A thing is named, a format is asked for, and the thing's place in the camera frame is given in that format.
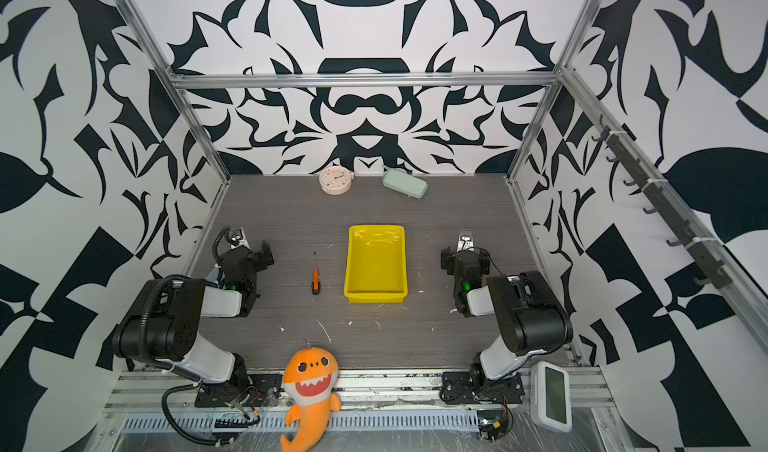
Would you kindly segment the orange handled screwdriver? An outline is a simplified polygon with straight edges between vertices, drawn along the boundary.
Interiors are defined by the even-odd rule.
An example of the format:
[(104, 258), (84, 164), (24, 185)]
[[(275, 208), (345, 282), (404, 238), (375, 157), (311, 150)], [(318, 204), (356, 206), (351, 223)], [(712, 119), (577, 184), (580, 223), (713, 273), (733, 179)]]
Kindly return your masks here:
[(313, 254), (314, 267), (312, 271), (311, 291), (313, 295), (319, 295), (321, 292), (320, 273), (317, 263), (317, 254)]

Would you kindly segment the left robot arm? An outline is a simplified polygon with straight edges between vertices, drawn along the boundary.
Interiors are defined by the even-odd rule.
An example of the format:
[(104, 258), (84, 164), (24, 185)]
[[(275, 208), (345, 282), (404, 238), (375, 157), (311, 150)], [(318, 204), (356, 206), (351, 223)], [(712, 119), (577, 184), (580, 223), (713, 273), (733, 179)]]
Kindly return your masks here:
[(275, 263), (274, 255), (266, 241), (258, 250), (240, 243), (216, 253), (215, 260), (217, 282), (181, 274), (147, 281), (112, 333), (115, 356), (193, 382), (241, 382), (242, 357), (203, 337), (200, 323), (203, 318), (248, 316), (260, 297), (258, 273)]

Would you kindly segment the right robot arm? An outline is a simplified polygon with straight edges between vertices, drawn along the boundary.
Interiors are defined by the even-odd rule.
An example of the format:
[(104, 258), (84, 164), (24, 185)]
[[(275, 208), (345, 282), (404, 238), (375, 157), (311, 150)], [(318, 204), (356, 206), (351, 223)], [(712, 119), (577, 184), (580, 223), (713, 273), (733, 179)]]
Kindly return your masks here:
[(553, 353), (573, 337), (565, 308), (540, 271), (492, 276), (492, 265), (490, 253), (480, 247), (446, 247), (440, 253), (441, 269), (454, 279), (457, 311), (497, 321), (498, 337), (473, 364), (480, 382), (507, 378), (530, 358)]

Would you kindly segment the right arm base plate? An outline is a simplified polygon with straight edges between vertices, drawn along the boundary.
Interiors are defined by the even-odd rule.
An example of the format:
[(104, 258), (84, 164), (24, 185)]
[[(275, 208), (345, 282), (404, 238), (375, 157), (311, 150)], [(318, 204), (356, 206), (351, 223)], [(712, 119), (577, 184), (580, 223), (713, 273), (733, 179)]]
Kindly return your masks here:
[(525, 389), (519, 374), (496, 381), (486, 380), (471, 372), (443, 372), (440, 399), (449, 405), (523, 402)]

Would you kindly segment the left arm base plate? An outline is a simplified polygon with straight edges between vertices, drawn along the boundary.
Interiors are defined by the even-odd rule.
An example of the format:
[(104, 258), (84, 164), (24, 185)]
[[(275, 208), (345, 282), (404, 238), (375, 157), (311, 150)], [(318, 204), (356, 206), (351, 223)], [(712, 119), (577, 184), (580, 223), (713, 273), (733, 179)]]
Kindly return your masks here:
[(276, 400), (282, 392), (280, 373), (250, 373), (242, 384), (233, 382), (203, 383), (197, 392), (194, 406), (197, 408), (225, 407), (237, 400), (244, 407), (258, 408)]

